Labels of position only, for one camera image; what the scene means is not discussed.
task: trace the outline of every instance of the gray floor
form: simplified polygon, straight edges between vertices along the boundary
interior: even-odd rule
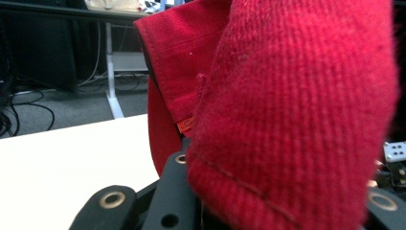
[[[77,94],[56,90],[42,90],[43,98],[35,102],[48,107],[55,113],[55,122],[51,129],[75,127],[85,124],[113,120],[106,99],[106,80],[98,80],[81,86]],[[116,95],[125,117],[147,113],[147,77],[131,77],[116,80]],[[32,92],[17,95],[13,98],[16,105],[20,128],[18,136],[46,131],[52,122],[51,113],[38,106],[26,105],[41,97]],[[8,107],[5,113],[11,118],[11,130],[15,131],[16,121]],[[8,133],[1,138],[9,138]]]

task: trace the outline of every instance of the white tabletop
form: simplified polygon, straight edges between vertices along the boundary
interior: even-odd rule
[[[68,229],[94,193],[158,179],[147,115],[0,140],[0,229]]]

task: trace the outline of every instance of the white metal leg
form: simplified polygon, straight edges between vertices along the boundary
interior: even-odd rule
[[[114,84],[114,65],[113,65],[113,47],[111,39],[111,23],[106,23],[106,50],[107,50],[107,74],[108,74],[108,89],[106,90],[107,100],[110,104],[111,112],[114,119],[123,118],[124,114],[116,97],[116,89]]]

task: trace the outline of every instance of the red knitted fabric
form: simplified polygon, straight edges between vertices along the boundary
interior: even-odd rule
[[[181,64],[202,73],[188,151],[192,188],[235,229],[358,229],[397,96],[392,2],[235,0],[230,11],[216,10],[217,2],[229,4],[197,0],[155,15],[179,19],[209,3],[217,17],[203,24],[227,23],[214,42],[196,19],[209,7],[169,21],[192,35],[204,28],[199,43],[215,47],[192,71]]]

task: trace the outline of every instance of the red cloth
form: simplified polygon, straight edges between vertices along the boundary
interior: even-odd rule
[[[196,0],[135,22],[173,124],[194,116],[188,179],[214,214],[359,228],[397,97],[391,8]]]

